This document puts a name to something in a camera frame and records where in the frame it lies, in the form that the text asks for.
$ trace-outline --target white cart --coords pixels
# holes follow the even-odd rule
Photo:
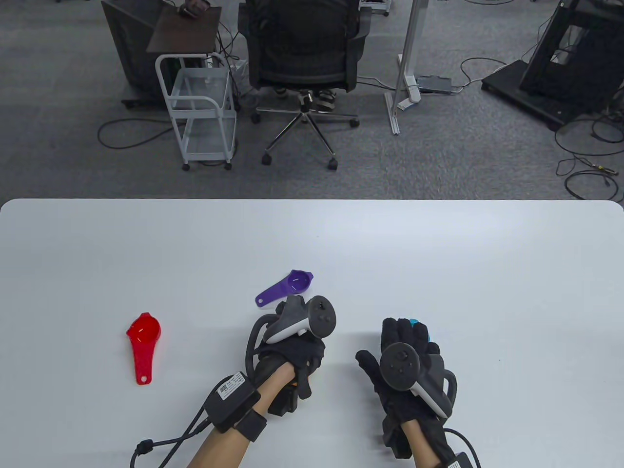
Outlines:
[[[207,65],[209,57],[213,63],[226,64],[219,54],[165,54],[156,60],[158,81],[184,159],[184,171],[190,169],[189,161],[224,161],[225,169],[230,170],[236,152],[236,111],[228,67],[185,65],[185,59],[201,59]],[[165,59],[180,61],[171,93],[160,69]],[[180,125],[184,122],[182,135]]]

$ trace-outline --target metal pole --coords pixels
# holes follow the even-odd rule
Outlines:
[[[418,24],[418,12],[420,10],[421,0],[412,0],[412,11],[409,13],[409,23],[407,24],[407,34],[405,35],[405,44],[403,45],[403,59],[399,67],[399,76],[396,79],[396,89],[394,90],[394,98],[392,100],[392,112],[396,115],[396,106],[399,103],[399,93],[402,88],[403,76],[405,75],[405,67],[409,62],[409,57],[414,46],[414,36],[416,35],[416,26]]]
[[[384,99],[386,101],[386,109],[388,111],[388,119],[390,120],[390,129],[393,135],[398,135],[399,121],[396,118],[396,107],[399,103],[399,93],[401,92],[402,83],[405,76],[405,67],[409,62],[409,53],[414,45],[414,38],[416,35],[416,29],[418,24],[418,11],[420,10],[420,3],[422,0],[412,0],[412,11],[409,13],[409,22],[407,24],[407,33],[405,35],[405,44],[403,44],[403,58],[399,66],[399,76],[396,79],[396,86],[394,88],[394,96],[390,91],[384,93]]]

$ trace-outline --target person's hand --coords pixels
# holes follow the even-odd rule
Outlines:
[[[263,381],[268,377],[267,374],[283,363],[291,363],[295,368],[299,398],[309,398],[312,390],[308,377],[321,366],[324,351],[323,340],[309,331],[301,336],[294,334],[273,344],[262,341],[254,352],[259,359],[255,369],[256,381]]]
[[[440,347],[436,343],[429,342],[429,332],[422,323],[412,327],[408,319],[386,318],[381,330],[381,352],[394,343],[407,343],[418,354],[421,364],[426,368],[431,367],[429,354],[440,354]],[[401,424],[416,420],[420,425],[429,445],[442,461],[452,460],[454,453],[446,442],[442,422],[436,413],[420,397],[412,392],[398,391],[386,383],[377,359],[366,350],[356,354],[359,366],[366,372],[375,392],[379,395],[381,405],[387,416],[383,421],[384,441],[388,447],[395,450],[395,456],[409,458],[411,450],[409,443],[401,429]]]

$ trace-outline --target black stand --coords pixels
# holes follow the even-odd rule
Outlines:
[[[623,80],[624,6],[560,0],[529,64],[507,65],[481,88],[556,131],[581,114],[602,111]]]
[[[517,60],[501,68],[481,82],[481,89],[492,92],[544,121],[556,132],[568,122],[584,113],[584,109],[539,94],[529,94],[520,89],[520,82],[528,65]]]

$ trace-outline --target red measuring spoon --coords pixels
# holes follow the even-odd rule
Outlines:
[[[160,323],[144,312],[125,333],[130,337],[132,345],[137,384],[148,385],[152,382],[152,361],[156,343],[160,338]]]

